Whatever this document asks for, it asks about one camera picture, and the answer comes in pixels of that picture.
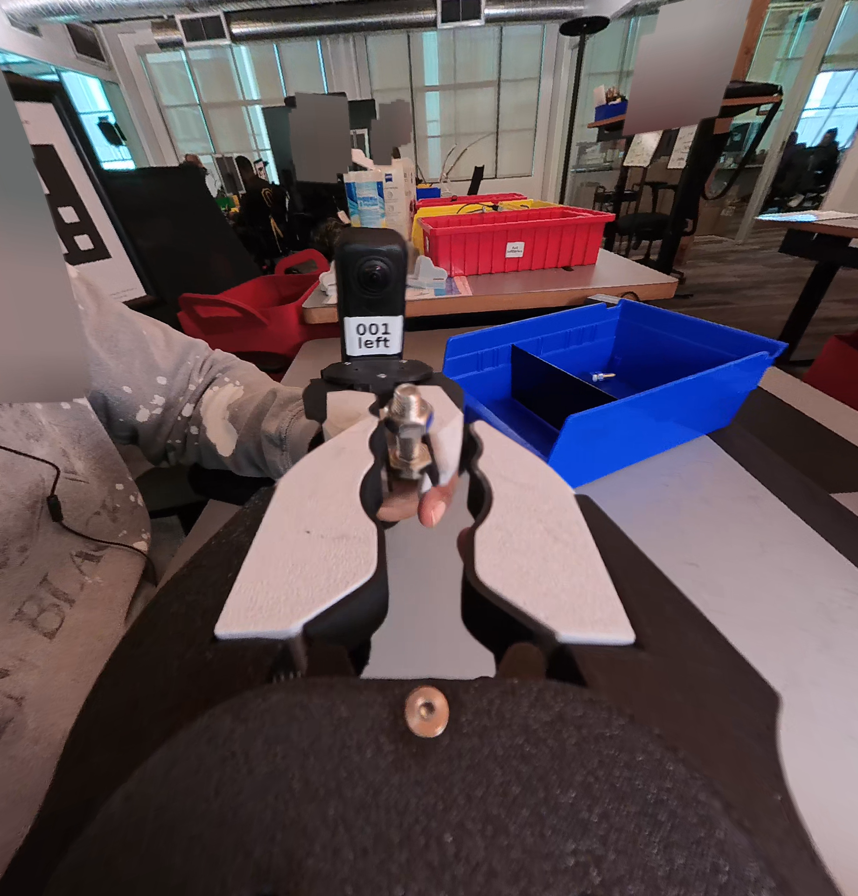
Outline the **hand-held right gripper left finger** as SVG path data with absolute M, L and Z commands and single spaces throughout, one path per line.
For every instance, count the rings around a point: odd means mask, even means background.
M 382 504 L 386 436 L 362 420 L 279 481 L 216 621 L 221 643 L 292 647 L 300 668 L 333 650 L 365 671 L 389 612 Z

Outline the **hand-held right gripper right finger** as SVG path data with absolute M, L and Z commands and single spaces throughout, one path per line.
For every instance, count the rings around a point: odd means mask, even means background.
M 482 421 L 467 426 L 464 461 L 474 568 L 463 566 L 460 611 L 493 675 L 548 676 L 575 648 L 636 647 L 573 488 Z

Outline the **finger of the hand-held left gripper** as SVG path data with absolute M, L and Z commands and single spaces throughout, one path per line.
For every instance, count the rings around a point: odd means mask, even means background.
M 333 390 L 326 397 L 326 418 L 322 423 L 323 443 L 338 437 L 348 445 L 370 448 L 378 426 L 380 397 L 372 392 Z
M 427 435 L 432 447 L 439 485 L 445 487 L 457 475 L 464 436 L 464 413 L 457 401 L 437 385 L 421 385 L 421 397 L 432 407 Z

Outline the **silver hex nut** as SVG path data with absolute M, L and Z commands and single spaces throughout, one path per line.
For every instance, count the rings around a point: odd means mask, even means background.
M 387 467 L 391 476 L 418 482 L 430 474 L 430 470 L 434 468 L 434 460 L 430 447 L 426 443 L 411 444 L 410 448 L 412 448 L 412 452 L 408 454 L 397 444 L 390 446 Z

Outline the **blue plastic bin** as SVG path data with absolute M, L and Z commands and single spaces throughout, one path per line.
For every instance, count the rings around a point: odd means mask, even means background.
M 510 395 L 513 345 L 616 401 L 555 430 Z M 784 347 L 622 299 L 459 334 L 446 343 L 442 372 L 463 390 L 468 421 L 490 424 L 582 487 L 729 425 Z M 595 384 L 594 372 L 617 376 Z

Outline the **person's left hand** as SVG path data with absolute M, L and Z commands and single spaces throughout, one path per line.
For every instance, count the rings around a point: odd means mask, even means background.
M 415 518 L 424 528 L 434 528 L 452 504 L 457 484 L 456 474 L 447 483 L 420 492 L 418 482 L 392 477 L 383 493 L 376 519 L 383 525 L 391 526 Z

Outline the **small white blue object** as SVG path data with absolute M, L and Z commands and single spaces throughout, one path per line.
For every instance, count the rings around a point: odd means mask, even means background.
M 417 254 L 412 265 L 412 271 L 407 276 L 407 287 L 414 290 L 428 291 L 434 294 L 438 290 L 442 293 L 446 290 L 447 273 L 443 268 L 435 265 L 432 260 L 422 254 Z

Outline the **blue-white wipes tub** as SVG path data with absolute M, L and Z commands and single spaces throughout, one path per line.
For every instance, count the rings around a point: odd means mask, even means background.
M 349 171 L 343 175 L 343 183 L 351 225 L 385 229 L 388 226 L 385 172 L 380 168 Z

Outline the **white box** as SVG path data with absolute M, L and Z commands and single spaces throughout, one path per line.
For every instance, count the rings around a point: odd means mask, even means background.
M 416 178 L 412 160 L 393 159 L 382 166 L 386 227 L 395 230 L 406 242 L 412 241 L 412 223 L 416 211 Z

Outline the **black bin divider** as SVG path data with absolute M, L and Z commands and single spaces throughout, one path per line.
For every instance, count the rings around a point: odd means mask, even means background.
M 557 431 L 570 418 L 616 401 L 599 386 L 516 345 L 511 346 L 510 372 L 512 399 Z

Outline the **black partition panel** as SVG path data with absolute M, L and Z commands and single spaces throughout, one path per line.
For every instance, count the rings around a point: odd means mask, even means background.
M 99 182 L 152 298 L 144 315 L 181 330 L 181 295 L 217 295 L 261 275 L 198 168 L 102 170 Z

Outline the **black framed marker board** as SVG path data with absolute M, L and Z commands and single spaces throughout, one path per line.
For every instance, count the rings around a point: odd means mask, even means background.
M 146 295 L 71 132 L 52 103 L 17 101 L 63 258 L 107 297 Z

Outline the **black floor lamp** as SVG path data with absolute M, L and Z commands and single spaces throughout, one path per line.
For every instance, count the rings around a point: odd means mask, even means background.
M 574 146 L 575 127 L 577 121 L 580 81 L 584 63 L 587 40 L 604 30 L 610 19 L 602 15 L 584 15 L 560 25 L 558 33 L 561 37 L 577 41 L 574 47 L 574 61 L 571 69 L 571 89 L 569 93 L 569 111 L 567 117 L 566 135 L 564 141 L 564 154 L 559 178 L 558 203 L 565 204 L 568 194 L 569 171 L 571 155 Z

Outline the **red handled basket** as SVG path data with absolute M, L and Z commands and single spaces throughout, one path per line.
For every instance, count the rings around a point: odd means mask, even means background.
M 830 337 L 803 381 L 858 412 L 858 330 Z
M 329 270 L 322 253 L 307 249 L 280 260 L 274 273 L 217 295 L 180 295 L 181 329 L 239 357 L 267 354 L 291 360 L 306 342 L 338 336 L 337 324 L 307 323 L 302 311 L 320 275 Z

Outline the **silver air duct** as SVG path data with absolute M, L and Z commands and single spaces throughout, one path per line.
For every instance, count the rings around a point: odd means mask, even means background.
M 148 21 L 155 45 L 176 49 L 208 42 L 241 44 L 382 30 L 561 23 L 580 17 L 586 5 L 568 1 L 15 1 L 0 2 L 0 9 L 16 28 Z

